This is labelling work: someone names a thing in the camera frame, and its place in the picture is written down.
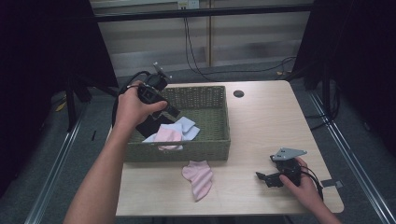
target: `wooden tabletop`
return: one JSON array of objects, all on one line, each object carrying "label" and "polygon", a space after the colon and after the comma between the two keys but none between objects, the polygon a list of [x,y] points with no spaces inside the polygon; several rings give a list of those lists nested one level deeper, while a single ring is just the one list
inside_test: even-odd
[{"label": "wooden tabletop", "polygon": [[[187,161],[124,163],[117,216],[232,216],[300,214],[286,188],[268,188],[255,172],[277,173],[270,155],[281,147],[306,150],[302,159],[318,179],[331,179],[289,82],[217,82],[168,87],[225,86],[231,146],[227,161],[210,161],[213,185],[200,201],[182,174]],[[235,91],[245,95],[235,97]],[[334,213],[344,210],[336,187],[323,189]]]}]

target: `woven basket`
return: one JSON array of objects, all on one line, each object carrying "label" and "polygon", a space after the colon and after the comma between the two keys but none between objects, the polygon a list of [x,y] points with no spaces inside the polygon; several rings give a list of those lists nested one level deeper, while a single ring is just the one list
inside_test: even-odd
[{"label": "woven basket", "polygon": [[[230,126],[224,86],[168,88],[162,92],[171,105],[180,110],[176,119],[195,121],[201,131],[192,141],[142,143],[134,132],[126,161],[227,161],[230,149]],[[160,151],[158,146],[179,146],[182,150]]]}]

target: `human arm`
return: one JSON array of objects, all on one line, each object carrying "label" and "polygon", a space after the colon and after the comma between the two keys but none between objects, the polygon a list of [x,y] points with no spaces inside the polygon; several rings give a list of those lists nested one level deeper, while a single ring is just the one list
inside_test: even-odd
[{"label": "human arm", "polygon": [[116,121],[107,141],[82,181],[64,223],[114,223],[120,194],[122,165],[134,128],[146,117],[164,109],[166,102],[145,105],[136,88],[119,96]]},{"label": "human arm", "polygon": [[[302,166],[302,171],[308,172],[305,161],[301,158],[295,158]],[[288,188],[297,200],[308,209],[321,224],[338,224],[340,220],[330,211],[326,204],[318,195],[317,189],[312,182],[312,179],[302,174],[301,184],[299,187],[295,186],[286,176],[281,175],[280,180]]]}]

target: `black hole on table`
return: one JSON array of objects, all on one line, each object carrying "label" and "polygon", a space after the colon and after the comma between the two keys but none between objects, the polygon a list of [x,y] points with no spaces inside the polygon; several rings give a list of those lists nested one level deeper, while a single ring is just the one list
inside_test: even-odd
[{"label": "black hole on table", "polygon": [[245,93],[243,91],[234,91],[233,95],[235,97],[241,98],[241,97],[243,97],[245,95]]}]

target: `human hand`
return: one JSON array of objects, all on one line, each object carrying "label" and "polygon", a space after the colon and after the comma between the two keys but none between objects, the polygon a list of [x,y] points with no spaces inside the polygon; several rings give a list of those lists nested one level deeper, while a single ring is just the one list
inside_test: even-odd
[{"label": "human hand", "polygon": [[[295,160],[297,160],[297,162],[302,166],[301,170],[308,173],[308,170],[305,168],[308,167],[306,162],[301,158],[295,158]],[[281,175],[279,178],[286,188],[288,188],[297,198],[297,200],[311,212],[325,206],[318,195],[314,182],[308,175],[301,174],[301,184],[299,187],[295,186],[285,175]]]},{"label": "human hand", "polygon": [[166,108],[167,102],[160,101],[152,105],[142,103],[137,96],[137,88],[141,81],[134,82],[124,94],[119,96],[114,128],[131,132],[138,124],[145,121],[148,115]]}]

